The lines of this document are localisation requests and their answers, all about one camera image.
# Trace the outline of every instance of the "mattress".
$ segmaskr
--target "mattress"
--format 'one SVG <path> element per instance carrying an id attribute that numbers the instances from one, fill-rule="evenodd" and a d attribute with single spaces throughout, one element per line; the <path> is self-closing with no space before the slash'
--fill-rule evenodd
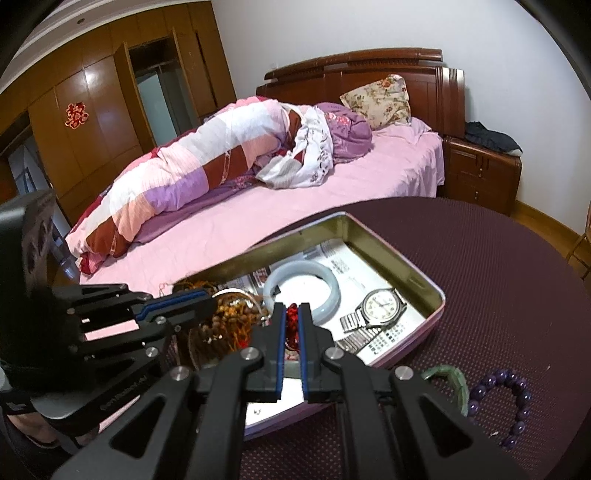
<path id="1" fill-rule="evenodd" d="M 109 258 L 81 284 L 127 283 L 132 291 L 168 294 L 181 278 L 240 254 L 277 230 L 323 210 L 386 197 L 434 197 L 443 184 L 441 138 L 426 132 L 413 144 L 374 135 L 374 147 L 335 165 L 319 187 L 271 190 L 256 186 L 201 210 L 147 244 Z"/>

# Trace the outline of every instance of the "nightstand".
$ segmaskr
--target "nightstand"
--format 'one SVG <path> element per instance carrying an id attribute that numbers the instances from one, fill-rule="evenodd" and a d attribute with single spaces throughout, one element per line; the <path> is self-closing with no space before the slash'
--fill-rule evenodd
<path id="1" fill-rule="evenodd" d="M 521 177 L 519 157 L 453 137 L 443 140 L 443 156 L 444 196 L 511 214 Z"/>

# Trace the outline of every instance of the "bed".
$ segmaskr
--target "bed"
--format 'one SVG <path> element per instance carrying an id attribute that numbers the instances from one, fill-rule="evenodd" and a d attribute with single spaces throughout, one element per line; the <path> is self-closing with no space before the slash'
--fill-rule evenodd
<path id="1" fill-rule="evenodd" d="M 185 219 L 146 244 L 133 244 L 109 258 L 80 283 L 121 283 L 155 296 L 174 282 L 230 258 L 275 231 L 322 210 L 360 200 L 435 196 L 444 181 L 440 136 L 463 137 L 464 80 L 443 64 L 441 50 L 384 48 L 355 51 L 293 64 L 265 75 L 256 94 L 282 102 L 314 105 L 390 73 L 404 77 L 413 117 L 434 132 L 416 145 L 374 134 L 370 153 L 338 164 L 319 187 L 270 190 L 252 187 Z"/>

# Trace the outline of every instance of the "purple bead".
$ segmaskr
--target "purple bead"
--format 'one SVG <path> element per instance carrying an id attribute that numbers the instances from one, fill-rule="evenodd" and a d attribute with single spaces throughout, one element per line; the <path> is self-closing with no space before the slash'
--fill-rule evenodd
<path id="1" fill-rule="evenodd" d="M 519 408 L 525 408 L 527 404 L 531 401 L 531 392 L 529 390 L 525 390 L 517 399 L 515 400 L 515 404 Z"/>
<path id="2" fill-rule="evenodd" d="M 477 385 L 470 391 L 470 398 L 472 400 L 480 401 L 486 395 L 486 387 L 484 385 Z"/>
<path id="3" fill-rule="evenodd" d="M 485 377 L 480 381 L 481 385 L 484 385 L 487 390 L 492 390 L 496 387 L 496 377 L 492 374 L 487 374 Z"/>
<path id="4" fill-rule="evenodd" d="M 505 380 L 505 386 L 512 387 L 513 385 L 515 385 L 515 382 L 517 381 L 518 378 L 519 378 L 519 375 L 517 375 L 513 370 L 509 370 L 507 372 L 507 379 Z"/>
<path id="5" fill-rule="evenodd" d="M 513 385 L 513 387 L 511 388 L 513 395 L 514 396 L 518 396 L 521 395 L 524 390 L 527 389 L 527 382 L 525 380 L 525 378 L 518 378 L 517 381 L 515 382 L 515 385 Z"/>
<path id="6" fill-rule="evenodd" d="M 468 416 L 473 417 L 480 410 L 480 404 L 476 400 L 470 400 L 468 402 Z"/>
<path id="7" fill-rule="evenodd" d="M 525 430 L 525 423 L 522 421 L 516 421 L 511 427 L 512 435 L 521 435 Z"/>
<path id="8" fill-rule="evenodd" d="M 495 377 L 497 385 L 502 385 L 507 380 L 508 372 L 506 369 L 495 370 Z"/>
<path id="9" fill-rule="evenodd" d="M 517 445 L 517 437 L 515 435 L 511 435 L 501 442 L 501 446 L 507 450 L 513 450 L 515 445 Z"/>
<path id="10" fill-rule="evenodd" d="M 517 412 L 517 415 L 515 415 L 515 419 L 517 421 L 524 421 L 529 416 L 530 416 L 530 408 L 525 407 L 525 408 L 522 408 L 519 412 Z"/>

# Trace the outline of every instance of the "round table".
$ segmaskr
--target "round table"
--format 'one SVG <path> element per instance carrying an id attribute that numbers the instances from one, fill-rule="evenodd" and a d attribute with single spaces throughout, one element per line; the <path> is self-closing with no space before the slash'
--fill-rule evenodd
<path id="1" fill-rule="evenodd" d="M 445 292 L 434 332 L 403 363 L 422 371 L 452 364 L 472 387 L 512 368 L 533 393 L 532 415 L 510 455 L 543 479 L 591 406 L 591 300 L 573 269 L 545 240 L 508 217 L 468 203 L 419 197 L 371 200 L 346 211 L 401 251 Z M 496 388 L 477 416 L 487 434 L 507 435 L 517 408 Z M 340 479 L 334 408 L 246 442 L 241 479 Z"/>

